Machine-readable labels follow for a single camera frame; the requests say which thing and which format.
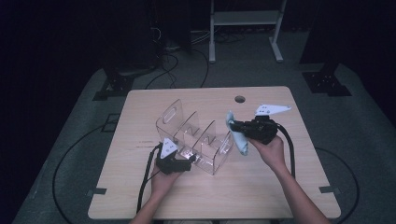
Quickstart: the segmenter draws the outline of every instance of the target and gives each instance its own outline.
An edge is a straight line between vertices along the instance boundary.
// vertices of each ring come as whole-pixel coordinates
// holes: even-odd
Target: clear acrylic organizer
[[[196,111],[184,119],[180,100],[176,100],[163,112],[156,125],[162,140],[169,138],[177,145],[178,156],[188,159],[196,154],[194,164],[211,175],[216,173],[233,148],[231,133],[227,132],[223,137],[218,135],[214,120],[202,130]]]

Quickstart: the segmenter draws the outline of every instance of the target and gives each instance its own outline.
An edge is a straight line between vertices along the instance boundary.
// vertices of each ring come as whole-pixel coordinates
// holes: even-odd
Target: person's right hand
[[[283,140],[279,136],[276,136],[268,145],[254,139],[248,140],[257,148],[262,156],[262,160],[267,163],[273,171],[286,168]]]

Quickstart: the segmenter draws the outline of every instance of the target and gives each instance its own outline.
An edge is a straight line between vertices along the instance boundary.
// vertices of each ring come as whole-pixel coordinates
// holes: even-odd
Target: wooden table
[[[234,98],[238,95],[244,96],[246,101],[237,103]],[[177,99],[181,100],[186,116],[197,111],[201,127],[215,120],[217,133],[228,132],[225,117],[229,110],[237,120],[251,120],[261,104],[290,105],[290,111],[272,115],[271,119],[290,134],[295,148],[296,179],[326,217],[340,216],[333,193],[319,190],[319,187],[329,186],[329,182],[290,90],[287,87],[252,87],[129,92],[97,184],[97,188],[106,189],[106,193],[93,195],[91,218],[134,217],[149,153],[162,141],[155,122]],[[283,134],[279,136],[285,142],[285,157],[290,168],[289,146]],[[143,203],[149,194],[150,183],[146,185]],[[234,148],[215,175],[193,165],[190,172],[177,180],[154,218],[288,217],[292,214],[276,176],[254,146],[249,145],[247,156]]]

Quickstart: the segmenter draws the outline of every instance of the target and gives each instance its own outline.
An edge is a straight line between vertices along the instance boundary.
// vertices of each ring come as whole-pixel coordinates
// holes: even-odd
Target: forearm
[[[297,223],[330,223],[285,167],[275,171]]]
[[[163,197],[161,196],[152,196],[148,199],[148,201],[143,205],[140,211],[136,214],[134,219],[130,222],[130,224],[145,224],[150,223],[152,217],[154,216],[157,208],[160,206]]]

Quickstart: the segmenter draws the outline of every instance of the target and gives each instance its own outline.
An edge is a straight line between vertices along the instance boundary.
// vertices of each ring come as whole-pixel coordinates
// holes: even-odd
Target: white triangular marker
[[[161,159],[169,156],[177,150],[177,145],[172,142],[169,138],[163,139],[163,150],[161,151]]]
[[[257,108],[255,115],[273,115],[290,109],[291,107],[289,105],[260,105],[259,108]]]

